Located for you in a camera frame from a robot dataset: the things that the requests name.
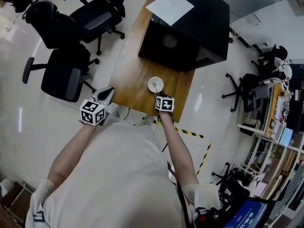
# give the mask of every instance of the white t-shirt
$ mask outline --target white t-shirt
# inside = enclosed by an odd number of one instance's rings
[[[185,227],[160,148],[148,126],[110,124],[95,136],[57,190],[53,192],[49,180],[41,181],[31,198],[26,227]],[[199,197],[204,208],[220,207],[217,188],[210,184],[182,190],[193,204]]]

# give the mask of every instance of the white bowl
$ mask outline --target white bowl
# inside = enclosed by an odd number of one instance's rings
[[[162,79],[158,78],[158,77],[152,77],[152,78],[150,78],[149,82],[148,82],[148,88],[153,93],[158,93],[158,92],[162,91],[162,89],[163,89],[163,81],[162,81]]]

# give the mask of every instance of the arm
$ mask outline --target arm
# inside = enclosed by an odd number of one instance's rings
[[[181,186],[199,184],[189,150],[172,124],[170,115],[160,112],[160,116],[178,182]]]
[[[86,124],[55,158],[47,179],[57,189],[71,174],[94,135],[96,126]]]

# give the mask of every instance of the white sheet of paper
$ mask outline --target white sheet of paper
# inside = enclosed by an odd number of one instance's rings
[[[156,0],[146,8],[172,26],[194,6],[187,0]]]

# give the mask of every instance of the sleeve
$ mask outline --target sleeve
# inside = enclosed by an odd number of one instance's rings
[[[32,194],[30,199],[29,210],[27,213],[25,228],[48,228],[45,223],[43,205],[45,200],[54,191],[54,184],[48,180],[41,180],[37,190]]]
[[[220,209],[218,187],[215,184],[187,184],[181,189],[195,208]]]

